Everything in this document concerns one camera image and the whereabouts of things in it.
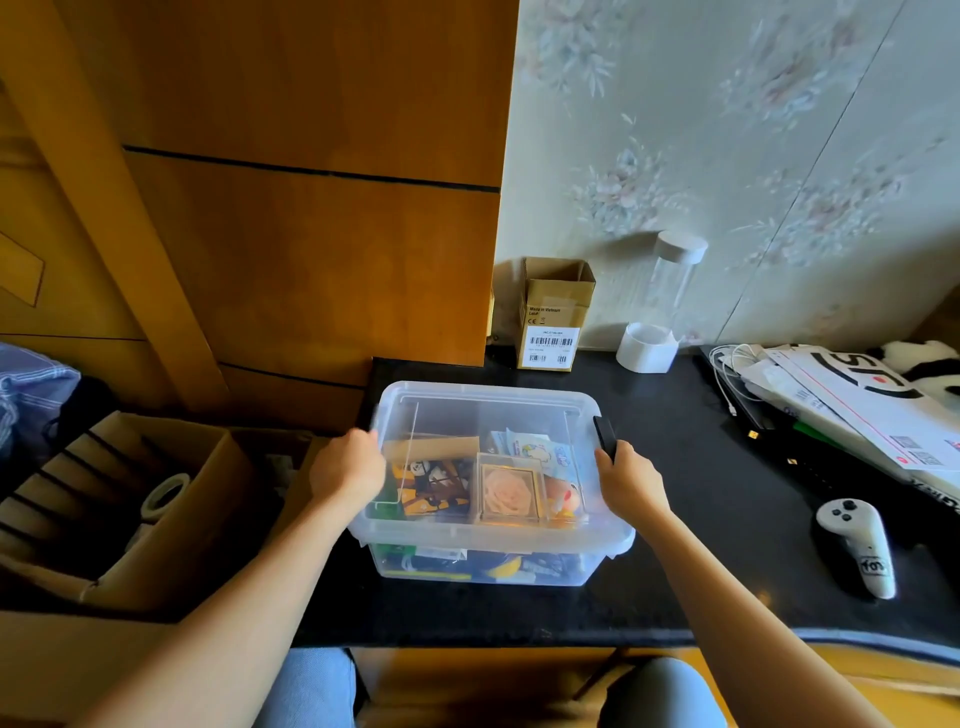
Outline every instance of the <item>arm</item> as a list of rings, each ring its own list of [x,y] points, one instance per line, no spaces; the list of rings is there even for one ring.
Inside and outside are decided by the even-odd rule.
[[[333,544],[383,485],[376,433],[351,430],[310,471],[314,497],[77,726],[252,725]]]
[[[604,500],[657,554],[737,725],[879,728],[887,719],[727,571],[670,510],[630,443],[596,451]]]

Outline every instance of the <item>black desk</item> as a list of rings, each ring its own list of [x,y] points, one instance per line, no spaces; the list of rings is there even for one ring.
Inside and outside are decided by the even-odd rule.
[[[634,375],[579,352],[570,374],[519,372],[513,350],[484,368],[374,360],[359,422],[402,379],[566,389],[594,397],[617,436],[654,461],[676,513],[809,642],[867,645],[960,665],[960,595],[922,547],[894,548],[899,594],[871,603],[838,588],[810,537],[811,507],[785,472],[744,445],[690,357]],[[605,560],[576,588],[384,579],[348,533],[334,547],[295,644],[679,646],[692,634],[650,548]]]

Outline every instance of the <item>stuffed toy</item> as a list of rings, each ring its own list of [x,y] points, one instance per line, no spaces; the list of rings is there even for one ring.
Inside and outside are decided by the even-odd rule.
[[[960,415],[960,354],[942,341],[891,341],[867,351],[925,395]]]

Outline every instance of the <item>plastic box lid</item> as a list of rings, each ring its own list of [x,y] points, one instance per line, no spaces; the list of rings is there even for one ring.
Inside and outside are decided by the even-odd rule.
[[[635,532],[600,494],[600,408],[581,392],[399,381],[373,418],[383,490],[361,544],[615,556]]]

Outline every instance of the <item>small clear plastic box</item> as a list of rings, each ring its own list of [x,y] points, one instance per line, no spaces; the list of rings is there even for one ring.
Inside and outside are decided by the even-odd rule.
[[[399,381],[372,427],[384,486],[349,530],[388,577],[580,586],[634,530],[603,501],[580,392]]]

